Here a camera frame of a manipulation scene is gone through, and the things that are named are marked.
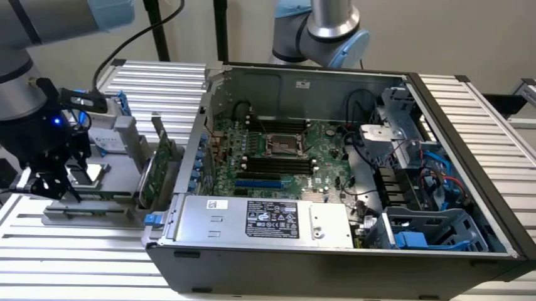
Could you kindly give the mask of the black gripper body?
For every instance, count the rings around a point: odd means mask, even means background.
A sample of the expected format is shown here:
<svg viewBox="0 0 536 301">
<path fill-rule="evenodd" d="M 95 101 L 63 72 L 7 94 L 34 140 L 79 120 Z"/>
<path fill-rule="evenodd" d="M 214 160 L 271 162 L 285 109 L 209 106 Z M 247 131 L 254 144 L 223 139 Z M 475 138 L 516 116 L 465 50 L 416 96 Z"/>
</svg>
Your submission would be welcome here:
<svg viewBox="0 0 536 301">
<path fill-rule="evenodd" d="M 59 174 L 71 160 L 87 168 L 90 128 L 90 118 L 72 124 L 62 110 L 1 110 L 1 146 L 36 172 Z"/>
</svg>

